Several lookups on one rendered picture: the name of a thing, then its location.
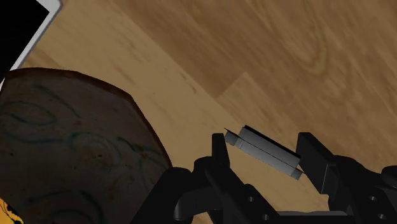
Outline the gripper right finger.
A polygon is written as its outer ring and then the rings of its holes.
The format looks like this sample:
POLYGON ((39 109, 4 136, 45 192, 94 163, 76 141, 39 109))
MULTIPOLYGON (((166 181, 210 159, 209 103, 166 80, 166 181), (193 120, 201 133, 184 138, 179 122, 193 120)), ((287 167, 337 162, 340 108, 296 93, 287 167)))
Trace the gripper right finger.
POLYGON ((299 166, 331 211, 343 211, 352 224, 397 224, 397 165, 373 172, 356 160, 334 155, 309 132, 298 134, 299 166))

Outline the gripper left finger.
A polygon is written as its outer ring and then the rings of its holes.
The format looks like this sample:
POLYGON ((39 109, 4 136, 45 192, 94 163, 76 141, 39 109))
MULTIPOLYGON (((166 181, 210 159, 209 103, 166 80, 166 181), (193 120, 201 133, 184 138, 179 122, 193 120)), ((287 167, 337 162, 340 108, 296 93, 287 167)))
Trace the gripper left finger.
POLYGON ((213 224, 279 224, 274 208, 230 168, 223 134, 212 135, 212 155, 194 170, 167 169, 130 224, 192 224, 207 213, 213 224))

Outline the grey box cutter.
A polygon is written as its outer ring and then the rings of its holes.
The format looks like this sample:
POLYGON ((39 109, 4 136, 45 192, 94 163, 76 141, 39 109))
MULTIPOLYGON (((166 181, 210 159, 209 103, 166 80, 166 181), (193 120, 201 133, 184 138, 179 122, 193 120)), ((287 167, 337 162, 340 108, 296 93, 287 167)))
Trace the grey box cutter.
POLYGON ((303 174, 298 168, 300 155, 248 125, 238 134, 227 129, 225 142, 294 179, 299 180, 303 174))

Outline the brown patterned ceramic bowl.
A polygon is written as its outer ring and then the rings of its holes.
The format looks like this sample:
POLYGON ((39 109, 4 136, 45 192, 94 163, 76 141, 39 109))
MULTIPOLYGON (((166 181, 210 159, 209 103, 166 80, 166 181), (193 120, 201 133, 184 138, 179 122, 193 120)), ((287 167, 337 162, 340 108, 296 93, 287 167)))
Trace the brown patterned ceramic bowl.
POLYGON ((129 224, 170 166, 123 90, 76 71, 6 73, 0 198, 24 224, 129 224))

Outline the yellow and black object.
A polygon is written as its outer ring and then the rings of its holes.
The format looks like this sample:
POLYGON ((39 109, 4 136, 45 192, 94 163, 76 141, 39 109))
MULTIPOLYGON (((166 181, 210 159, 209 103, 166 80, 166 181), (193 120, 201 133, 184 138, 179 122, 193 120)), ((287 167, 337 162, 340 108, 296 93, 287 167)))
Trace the yellow and black object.
POLYGON ((13 208, 0 198, 0 224, 24 224, 13 208))

